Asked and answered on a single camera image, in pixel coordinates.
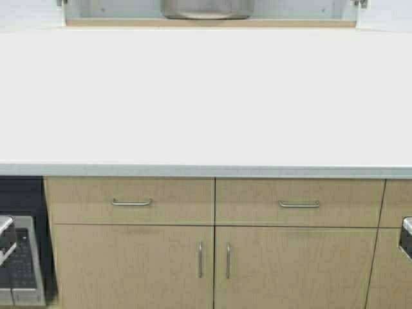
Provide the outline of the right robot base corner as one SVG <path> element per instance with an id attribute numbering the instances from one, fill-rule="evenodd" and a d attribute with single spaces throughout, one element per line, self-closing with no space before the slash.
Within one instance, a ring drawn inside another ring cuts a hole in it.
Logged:
<path id="1" fill-rule="evenodd" d="M 402 220 L 402 226 L 400 231 L 400 238 L 398 242 L 398 247 L 403 252 L 409 260 L 412 258 L 412 231 L 411 231 L 412 217 L 408 216 Z"/>

